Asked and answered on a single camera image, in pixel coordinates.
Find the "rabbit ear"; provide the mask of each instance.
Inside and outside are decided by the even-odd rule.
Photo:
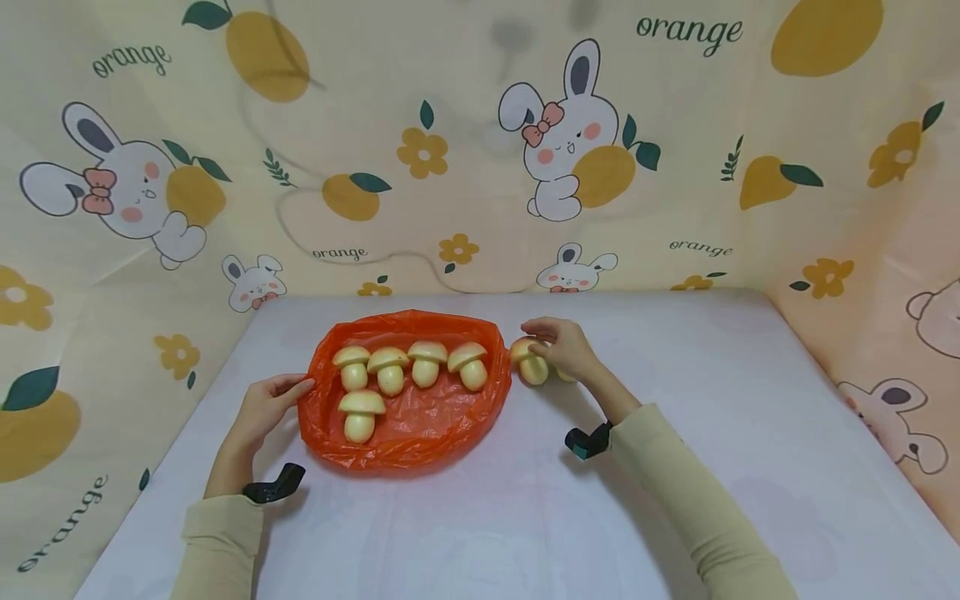
[[[224,258],[224,275],[227,276],[227,279],[233,283],[237,282],[237,279],[240,278],[242,274],[245,273],[243,268],[243,263],[240,262],[240,259],[231,254],[227,258]]]
[[[582,251],[583,248],[581,248],[580,244],[577,244],[576,242],[563,244],[557,251],[557,264],[572,265],[576,263],[577,259],[580,258],[580,252]]]
[[[590,263],[590,268],[594,271],[611,271],[616,268],[616,263],[616,254],[601,254]]]
[[[564,91],[567,98],[593,95],[600,72],[600,46],[595,39],[585,39],[570,51],[564,69]]]
[[[543,100],[526,83],[513,84],[500,98],[500,127],[515,132],[524,125],[536,123],[543,115]]]
[[[260,254],[256,258],[256,266],[261,269],[266,269],[267,271],[283,271],[283,265],[280,264],[280,261],[276,260],[269,254]]]
[[[122,145],[107,121],[96,110],[81,102],[68,104],[63,109],[63,126],[73,141],[100,159],[106,158]]]
[[[89,189],[80,175],[52,162],[35,162],[20,172],[20,189],[31,204],[55,217],[77,209]]]

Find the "pink cheek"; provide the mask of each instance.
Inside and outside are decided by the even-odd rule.
[[[143,211],[136,206],[128,206],[120,211],[120,218],[127,223],[139,223],[143,219]]]
[[[590,123],[587,125],[587,128],[584,129],[584,137],[586,139],[596,139],[597,135],[600,134],[600,124],[599,123]]]

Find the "cartoon backdrop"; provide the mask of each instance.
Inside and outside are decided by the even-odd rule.
[[[69,597],[287,294],[763,290],[960,536],[960,5],[0,13],[5,598]]]

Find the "right hand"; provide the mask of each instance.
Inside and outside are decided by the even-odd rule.
[[[520,329],[550,344],[531,345],[531,352],[542,356],[546,362],[578,381],[583,381],[603,368],[600,359],[593,353],[584,330],[573,321],[540,317],[527,321]]]

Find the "rabbit face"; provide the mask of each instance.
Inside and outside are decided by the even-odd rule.
[[[245,313],[251,308],[257,310],[263,302],[287,293],[287,286],[276,276],[277,272],[283,271],[283,267],[267,254],[258,256],[256,266],[249,269],[244,269],[240,259],[231,254],[224,258],[223,269],[227,279],[233,282],[230,308],[238,313]]]
[[[170,214],[167,207],[167,179],[174,163],[153,144],[128,142],[111,153],[97,167],[116,174],[109,190],[112,212],[102,214],[107,227],[133,239],[154,236]]]
[[[557,264],[547,267],[537,276],[537,284],[551,292],[586,292],[596,287],[600,273],[616,267],[616,254],[603,254],[590,264],[578,263],[580,244],[560,246]]]
[[[523,161],[534,179],[552,181],[570,175],[583,155],[616,139],[616,109],[593,95],[599,70],[600,47],[595,40],[585,39],[566,59],[565,98],[559,103],[545,106],[527,83],[514,84],[504,92],[500,127],[508,132],[521,130],[527,141]]]

